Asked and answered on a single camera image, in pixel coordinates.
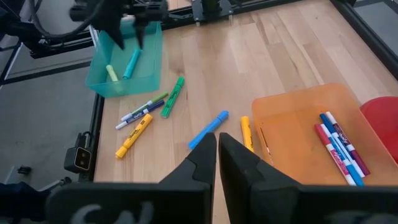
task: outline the green highlighter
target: green highlighter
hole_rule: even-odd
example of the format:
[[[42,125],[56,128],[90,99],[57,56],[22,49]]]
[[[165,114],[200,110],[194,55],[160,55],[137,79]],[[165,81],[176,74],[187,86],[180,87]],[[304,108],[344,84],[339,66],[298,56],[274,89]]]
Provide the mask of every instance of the green highlighter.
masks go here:
[[[178,94],[180,94],[181,88],[184,85],[184,77],[180,77],[177,80],[177,84],[175,84],[173,91],[170,94],[169,99],[166,102],[166,105],[163,107],[163,110],[161,112],[161,117],[163,118],[168,118],[170,115],[170,112],[173,108],[173,105],[175,103],[175,100],[178,97]]]

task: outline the highlighter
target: highlighter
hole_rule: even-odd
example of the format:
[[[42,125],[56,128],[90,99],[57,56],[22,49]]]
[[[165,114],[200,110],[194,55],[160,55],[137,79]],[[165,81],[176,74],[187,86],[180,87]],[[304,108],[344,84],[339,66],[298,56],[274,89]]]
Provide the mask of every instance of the highlighter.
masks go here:
[[[117,76],[116,73],[114,72],[112,65],[107,65],[107,66],[106,66],[106,70],[108,71],[108,74],[109,74],[109,76],[111,77],[112,82],[119,81],[119,80],[118,80],[118,76]]]
[[[228,111],[222,111],[210,124],[208,124],[189,144],[190,149],[194,149],[197,144],[205,137],[207,133],[213,132],[217,129],[223,121],[225,121],[229,116]]]
[[[142,50],[138,49],[138,50],[135,50],[134,53],[132,53],[130,62],[127,64],[126,71],[124,72],[123,79],[131,78],[132,71],[134,71],[134,67],[137,64],[138,58],[141,54],[141,51]]]
[[[248,148],[251,152],[254,152],[253,138],[251,136],[250,121],[248,116],[243,116],[241,118],[241,127],[244,146]]]
[[[184,77],[180,77],[177,80],[177,84],[175,84],[173,91],[170,94],[169,99],[167,100],[166,105],[164,106],[162,112],[160,113],[161,117],[163,118],[168,118],[170,115],[170,112],[173,108],[173,105],[175,103],[175,100],[178,97],[178,94],[180,94],[181,88],[184,85]]]
[[[152,116],[146,114],[141,122],[137,125],[135,130],[130,134],[130,136],[125,140],[122,147],[116,152],[116,158],[122,159],[132,144],[137,140],[140,134],[145,130],[148,124],[152,121]]]

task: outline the dry erase marker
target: dry erase marker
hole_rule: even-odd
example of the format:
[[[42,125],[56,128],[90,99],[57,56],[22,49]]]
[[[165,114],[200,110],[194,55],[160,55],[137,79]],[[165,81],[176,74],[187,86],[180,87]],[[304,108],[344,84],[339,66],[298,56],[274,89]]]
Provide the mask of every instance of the dry erase marker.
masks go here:
[[[340,157],[340,159],[343,161],[344,165],[346,166],[349,174],[351,175],[351,177],[353,178],[353,180],[355,181],[355,184],[358,186],[363,186],[363,181],[362,178],[359,176],[358,172],[355,170],[354,166],[350,163],[350,161],[347,159],[347,157],[345,156],[345,154],[341,151],[341,149],[338,147],[336,140],[334,139],[334,137],[330,134],[328,128],[324,125],[321,124],[321,127],[323,129],[323,132],[326,134],[326,136],[328,136],[329,141],[331,142],[331,145],[333,146],[334,149],[336,149],[336,152],[338,154],[338,156]]]
[[[111,80],[112,80],[113,82],[119,81],[119,80],[118,80],[118,76],[117,76],[116,73],[114,72],[112,65],[107,65],[107,66],[106,66],[106,70],[108,71],[109,77],[111,77]]]
[[[125,140],[122,147],[116,152],[116,158],[121,159],[124,157],[126,152],[132,146],[132,144],[137,140],[140,134],[144,131],[144,129],[148,126],[150,121],[152,121],[152,116],[150,114],[146,114],[141,122],[137,125],[135,130],[130,134],[130,136]]]
[[[151,104],[156,103],[158,101],[160,101],[161,99],[165,98],[166,96],[168,96],[169,93],[167,93],[166,91],[162,94],[160,94],[159,96],[155,96],[153,99],[149,100],[146,104],[140,106],[139,108],[135,109],[133,112],[128,113],[127,115],[125,115],[124,117],[122,117],[122,121],[125,121],[129,118],[131,118],[132,116],[134,116],[136,113],[141,112],[142,110],[146,109],[147,107],[149,107]]]
[[[150,105],[148,108],[143,109],[140,112],[137,112],[136,114],[134,114],[133,116],[131,116],[129,119],[123,121],[122,123],[118,124],[116,126],[116,129],[119,130],[123,127],[125,127],[126,125],[128,125],[129,123],[138,120],[140,117],[144,116],[145,114],[154,111],[156,108],[159,108],[161,106],[163,106],[164,104],[164,100],[160,100],[156,103],[154,103],[153,105]]]
[[[184,77],[178,78],[177,84],[175,84],[174,89],[171,92],[170,97],[167,100],[167,103],[164,106],[164,108],[163,108],[163,110],[162,110],[162,112],[160,114],[163,118],[168,118],[169,117],[170,112],[171,112],[171,110],[173,108],[173,105],[175,103],[175,100],[177,99],[178,94],[180,94],[181,88],[184,85],[184,81],[185,81]]]
[[[136,67],[138,58],[141,54],[141,51],[142,51],[141,49],[137,49],[134,51],[134,53],[132,53],[130,62],[127,64],[126,71],[124,72],[123,79],[131,78],[132,72],[134,71],[134,68]]]
[[[353,160],[353,158],[348,153],[348,151],[345,148],[345,146],[343,145],[343,143],[341,143],[342,140],[340,139],[339,135],[337,134],[336,129],[330,123],[329,119],[326,117],[325,114],[321,114],[320,117],[321,117],[321,119],[323,121],[323,124],[325,124],[325,126],[328,128],[328,130],[331,133],[331,135],[333,136],[333,138],[336,140],[336,143],[337,143],[338,147],[341,149],[341,152],[344,153],[344,155],[347,157],[349,162],[352,163],[352,165],[354,166],[355,170],[358,172],[359,176],[360,177],[364,177],[365,175],[363,174],[361,168],[359,168],[358,163],[356,163],[356,161]]]
[[[370,171],[366,164],[363,162],[361,156],[358,154],[358,152],[355,150],[354,146],[351,144],[351,142],[348,140],[346,134],[343,132],[342,128],[340,125],[338,125],[335,117],[328,111],[326,112],[326,116],[332,123],[333,127],[336,129],[337,134],[339,135],[340,139],[343,141],[343,144],[346,146],[348,149],[349,153],[353,157],[353,159],[356,161],[358,164],[359,168],[361,168],[362,172],[364,175],[369,175]]]
[[[229,116],[228,111],[222,111],[210,124],[208,124],[189,144],[190,149],[194,149],[197,144],[205,137],[207,133],[213,132],[218,128],[223,121],[225,121]]]
[[[248,148],[251,152],[254,152],[253,138],[251,136],[250,120],[248,116],[243,116],[241,118],[241,127],[244,146]]]
[[[347,180],[347,183],[356,186],[355,181],[353,177],[349,174],[346,166],[344,165],[343,161],[340,159],[339,155],[336,152],[336,149],[333,147],[331,144],[328,136],[326,133],[323,131],[322,127],[320,124],[315,125],[315,131],[317,132],[319,138],[321,139],[321,142],[323,143],[324,146],[328,149],[328,152],[335,162],[335,164],[338,166],[340,172],[343,174],[344,178]]]

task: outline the plastic bin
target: plastic bin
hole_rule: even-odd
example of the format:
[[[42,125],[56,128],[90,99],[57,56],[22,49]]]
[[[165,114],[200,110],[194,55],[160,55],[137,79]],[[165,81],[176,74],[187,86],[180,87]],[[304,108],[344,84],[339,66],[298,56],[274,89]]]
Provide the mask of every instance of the plastic bin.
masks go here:
[[[162,66],[162,29],[159,22],[151,22],[145,29],[144,49],[130,79],[123,80],[123,74],[132,53],[139,48],[132,21],[123,21],[120,28],[124,39],[124,50],[106,32],[99,34],[98,45],[91,61],[86,85],[99,95],[109,98],[140,94],[159,89]],[[112,65],[117,82],[112,82],[106,70]]]

